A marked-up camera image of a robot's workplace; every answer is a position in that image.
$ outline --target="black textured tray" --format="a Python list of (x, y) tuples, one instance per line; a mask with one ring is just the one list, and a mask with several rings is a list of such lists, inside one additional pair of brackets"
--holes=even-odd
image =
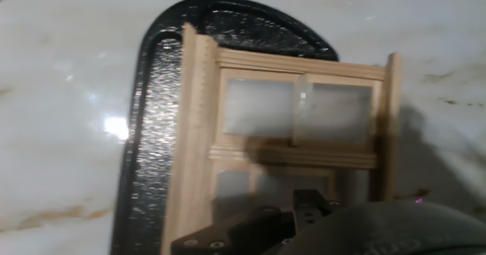
[(338, 60), (336, 52), (304, 24), (255, 2), (184, 0), (164, 11), (140, 48), (111, 255), (160, 253), (175, 146), (184, 22), (231, 49)]

